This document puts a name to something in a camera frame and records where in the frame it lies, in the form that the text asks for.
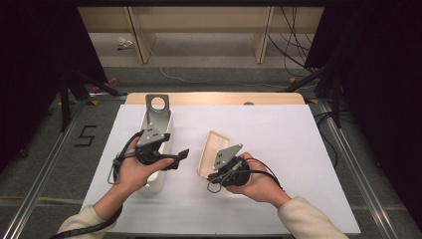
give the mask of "person's left hand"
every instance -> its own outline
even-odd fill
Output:
[[[136,137],[129,145],[127,150],[135,149],[139,137]],[[117,183],[120,186],[127,187],[130,192],[139,190],[145,185],[148,177],[161,169],[164,169],[171,163],[172,158],[163,158],[151,165],[145,165],[139,162],[136,157],[128,157],[121,164],[118,173]]]

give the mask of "wrist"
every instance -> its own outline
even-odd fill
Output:
[[[135,191],[135,189],[131,185],[125,183],[115,184],[112,186],[111,190],[117,195],[123,197],[129,197]]]
[[[282,188],[277,188],[273,191],[271,195],[271,199],[269,200],[269,203],[271,203],[273,206],[275,206],[277,209],[279,209],[281,206],[283,206],[286,202],[290,201],[292,198],[283,191]]]

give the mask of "black tripod leg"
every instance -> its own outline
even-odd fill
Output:
[[[316,78],[319,78],[320,75],[323,73],[323,71],[324,71],[324,68],[321,68],[321,69],[313,72],[312,74],[305,77],[304,79],[302,79],[298,83],[296,83],[293,86],[290,86],[289,88],[285,89],[285,92],[286,93],[292,93],[292,92],[298,90],[299,88],[305,86],[306,84],[310,83],[311,81],[315,80]]]

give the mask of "black strap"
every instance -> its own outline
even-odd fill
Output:
[[[107,228],[108,226],[112,225],[117,220],[117,218],[120,216],[122,209],[123,209],[123,207],[121,206],[118,209],[118,211],[109,220],[107,220],[103,223],[100,223],[100,224],[95,225],[95,226],[89,226],[89,227],[85,227],[85,228],[64,231],[64,232],[61,232],[59,234],[56,234],[56,235],[50,237],[50,239],[74,237],[74,236],[84,235],[84,234],[93,233],[93,232],[103,230],[103,229]]]

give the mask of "person's right hand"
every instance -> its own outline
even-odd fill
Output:
[[[254,158],[249,152],[239,155],[243,159],[247,159],[251,170],[267,171],[267,168]],[[283,204],[291,199],[291,197],[283,191],[282,188],[269,176],[261,173],[251,173],[249,181],[243,186],[227,186],[226,189],[234,194],[243,194],[257,202],[268,202],[276,208],[280,208]]]

